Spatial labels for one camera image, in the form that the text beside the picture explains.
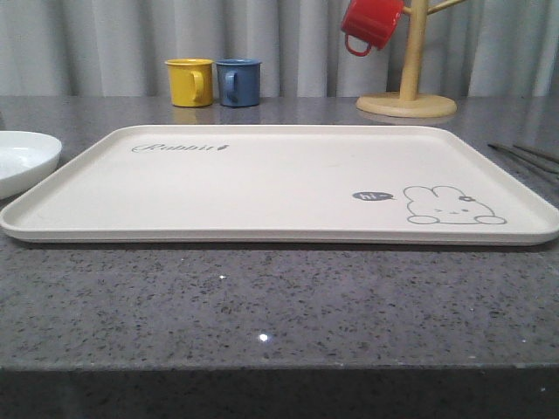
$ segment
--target yellow mug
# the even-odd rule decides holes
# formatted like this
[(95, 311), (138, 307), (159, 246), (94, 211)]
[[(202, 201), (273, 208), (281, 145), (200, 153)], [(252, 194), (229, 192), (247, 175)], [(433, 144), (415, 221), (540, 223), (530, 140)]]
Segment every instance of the yellow mug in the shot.
[(165, 61), (169, 69), (171, 103), (197, 107), (213, 103), (213, 78), (207, 58), (176, 58)]

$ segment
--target white bowl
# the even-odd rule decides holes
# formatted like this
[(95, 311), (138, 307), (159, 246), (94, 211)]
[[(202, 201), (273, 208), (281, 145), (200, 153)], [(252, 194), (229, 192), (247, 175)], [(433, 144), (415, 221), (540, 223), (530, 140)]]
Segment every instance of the white bowl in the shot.
[(0, 199), (35, 186), (59, 163), (60, 141), (50, 135), (0, 131)]

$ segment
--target gray speckled countertop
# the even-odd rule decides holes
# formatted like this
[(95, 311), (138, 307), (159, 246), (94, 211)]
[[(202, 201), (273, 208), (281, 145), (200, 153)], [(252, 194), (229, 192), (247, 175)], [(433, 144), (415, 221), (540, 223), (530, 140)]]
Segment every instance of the gray speckled countertop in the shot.
[[(0, 129), (54, 135), (64, 164), (133, 125), (398, 123), (374, 120), (354, 103), (266, 99), (252, 108), (181, 109), (167, 98), (3, 97)], [(559, 206), (556, 179), (486, 145), (556, 149), (558, 114), (557, 99), (468, 99), (452, 118), (413, 123), (455, 133)], [(556, 371), (558, 313), (556, 240), (504, 248), (27, 244), (0, 236), (0, 369), (12, 374)], [(538, 388), (538, 397), (554, 400), (557, 385)]]

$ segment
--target gray curtain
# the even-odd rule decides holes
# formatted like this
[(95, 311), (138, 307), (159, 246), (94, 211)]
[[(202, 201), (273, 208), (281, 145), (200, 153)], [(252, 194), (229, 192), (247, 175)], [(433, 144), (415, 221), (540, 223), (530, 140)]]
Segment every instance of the gray curtain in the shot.
[[(397, 90), (408, 18), (358, 58), (340, 31), (348, 3), (0, 0), (0, 94), (169, 95), (163, 62), (182, 57), (259, 58), (264, 96)], [(429, 16), (420, 90), (554, 94), (558, 45), (559, 0), (469, 0)]]

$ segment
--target red mug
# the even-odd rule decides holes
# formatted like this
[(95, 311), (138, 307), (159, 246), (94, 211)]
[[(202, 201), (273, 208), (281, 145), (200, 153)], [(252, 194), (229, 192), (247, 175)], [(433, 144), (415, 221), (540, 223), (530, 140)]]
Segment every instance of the red mug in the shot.
[[(404, 0), (351, 0), (342, 21), (348, 51), (364, 57), (373, 46), (382, 50), (396, 29), (403, 9)], [(349, 46), (349, 37), (366, 42), (367, 49), (354, 50)]]

